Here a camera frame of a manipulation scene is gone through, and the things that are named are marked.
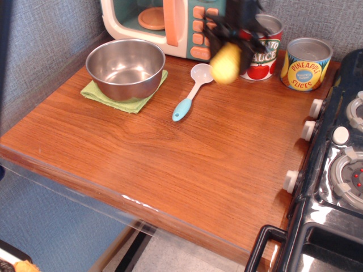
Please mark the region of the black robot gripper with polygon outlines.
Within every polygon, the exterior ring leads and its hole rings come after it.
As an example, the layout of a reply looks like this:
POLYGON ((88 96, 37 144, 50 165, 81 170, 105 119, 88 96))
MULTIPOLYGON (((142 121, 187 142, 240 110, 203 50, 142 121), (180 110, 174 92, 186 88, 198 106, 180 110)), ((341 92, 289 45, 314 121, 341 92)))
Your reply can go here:
POLYGON ((255 53, 263 52, 263 45, 258 40, 257 32, 268 36, 269 32, 256 20, 256 15, 263 8, 259 1, 226 1, 223 15, 213 15, 207 11, 205 20, 215 24, 205 27, 203 33, 209 40, 210 59, 212 60, 226 43, 240 47, 240 75, 250 67, 255 53))

